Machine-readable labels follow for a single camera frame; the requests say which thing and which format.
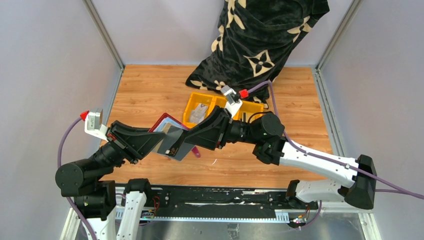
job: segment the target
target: wood grain surface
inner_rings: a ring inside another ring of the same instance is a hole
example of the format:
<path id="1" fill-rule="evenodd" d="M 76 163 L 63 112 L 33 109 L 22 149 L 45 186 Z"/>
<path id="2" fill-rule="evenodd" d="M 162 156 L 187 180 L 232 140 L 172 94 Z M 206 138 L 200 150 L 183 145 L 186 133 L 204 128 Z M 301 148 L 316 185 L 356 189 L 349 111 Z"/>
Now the wood grain surface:
<path id="1" fill-rule="evenodd" d="M 107 125 L 119 120 L 150 128 L 163 113 L 181 121 L 191 92 L 215 94 L 185 86 L 194 69 L 183 65 L 127 65 Z M 284 68 L 273 86 L 281 122 L 292 139 L 331 153 L 311 70 Z M 228 143 L 215 151 L 199 148 L 201 158 L 190 152 L 181 162 L 151 153 L 138 164 L 126 162 L 103 179 L 126 183 L 133 178 L 148 178 L 152 184 L 256 188 L 286 188 L 295 179 L 324 179 L 296 167 L 263 164 L 252 154 L 253 148 L 245 143 Z"/>

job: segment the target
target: fabric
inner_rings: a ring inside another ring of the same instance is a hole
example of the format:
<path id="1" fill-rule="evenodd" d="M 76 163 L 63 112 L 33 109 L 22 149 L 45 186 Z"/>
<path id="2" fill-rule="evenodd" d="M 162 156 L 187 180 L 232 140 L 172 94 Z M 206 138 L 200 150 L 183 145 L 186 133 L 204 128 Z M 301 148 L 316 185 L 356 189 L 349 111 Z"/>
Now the fabric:
<path id="1" fill-rule="evenodd" d="M 225 0 L 212 54 L 185 84 L 219 92 L 225 85 L 239 91 L 274 81 L 292 50 L 329 10 L 327 0 Z M 269 97 L 263 87 L 247 100 L 266 103 Z"/>

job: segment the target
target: red cable plug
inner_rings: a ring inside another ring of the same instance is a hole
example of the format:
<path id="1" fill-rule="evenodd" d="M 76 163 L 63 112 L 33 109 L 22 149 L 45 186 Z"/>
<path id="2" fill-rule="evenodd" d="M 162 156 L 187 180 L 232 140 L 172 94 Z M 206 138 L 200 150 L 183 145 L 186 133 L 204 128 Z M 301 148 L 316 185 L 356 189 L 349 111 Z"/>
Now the red cable plug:
<path id="1" fill-rule="evenodd" d="M 249 97 L 249 92 L 247 89 L 240 90 L 238 93 L 242 99 Z"/>
<path id="2" fill-rule="evenodd" d="M 85 121 L 85 120 L 86 120 L 87 115 L 89 114 L 89 112 L 90 112 L 90 111 L 85 111 L 85 112 L 82 112 L 82 113 L 79 115 L 83 121 Z"/>

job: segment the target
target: white wall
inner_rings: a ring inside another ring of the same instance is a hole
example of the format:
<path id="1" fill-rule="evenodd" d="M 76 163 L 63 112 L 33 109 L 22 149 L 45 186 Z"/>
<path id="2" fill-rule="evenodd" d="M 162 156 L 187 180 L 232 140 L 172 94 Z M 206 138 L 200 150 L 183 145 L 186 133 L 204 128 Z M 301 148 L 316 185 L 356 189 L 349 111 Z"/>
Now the white wall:
<path id="1" fill-rule="evenodd" d="M 125 64 L 198 64 L 211 54 L 224 0 L 93 0 Z M 326 14 L 287 66 L 316 65 L 352 0 L 328 0 Z"/>
<path id="2" fill-rule="evenodd" d="M 59 141 L 80 112 L 110 106 L 119 73 L 81 0 L 0 2 L 0 239 L 59 239 Z M 99 146 L 77 127 L 64 162 Z"/>
<path id="3" fill-rule="evenodd" d="M 364 0 L 322 70 L 347 154 L 370 155 L 380 177 L 421 194 L 423 9 L 423 1 Z M 423 239 L 423 203 L 378 193 L 382 239 Z"/>

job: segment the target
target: yellow bin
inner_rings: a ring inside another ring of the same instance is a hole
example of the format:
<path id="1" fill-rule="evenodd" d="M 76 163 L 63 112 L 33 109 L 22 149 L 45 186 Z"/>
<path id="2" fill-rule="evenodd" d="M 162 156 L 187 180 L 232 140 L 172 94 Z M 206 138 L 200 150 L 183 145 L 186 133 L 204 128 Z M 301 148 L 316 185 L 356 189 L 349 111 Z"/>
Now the yellow bin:
<path id="1" fill-rule="evenodd" d="M 223 96 L 215 96 L 210 94 L 192 92 L 190 95 L 190 99 L 188 100 L 187 106 L 185 107 L 185 111 L 182 117 L 182 123 L 190 129 L 197 125 L 197 123 L 189 122 L 189 119 L 190 119 L 190 114 L 192 113 L 192 110 L 194 110 L 199 104 L 207 105 L 208 108 L 206 111 L 206 116 L 205 116 L 206 118 L 207 116 L 209 116 L 209 114 L 211 114 L 215 106 L 224 108 L 226 103 L 227 103 L 227 99 Z M 235 114 L 235 116 L 232 119 L 241 120 L 241 121 L 244 120 L 247 122 L 252 114 L 263 112 L 263 111 L 264 111 L 264 105 L 262 103 L 243 101 L 243 105 L 241 105 L 240 110 Z M 261 116 L 262 114 L 256 114 L 255 116 L 253 116 L 253 118 L 250 121 L 253 121 Z"/>

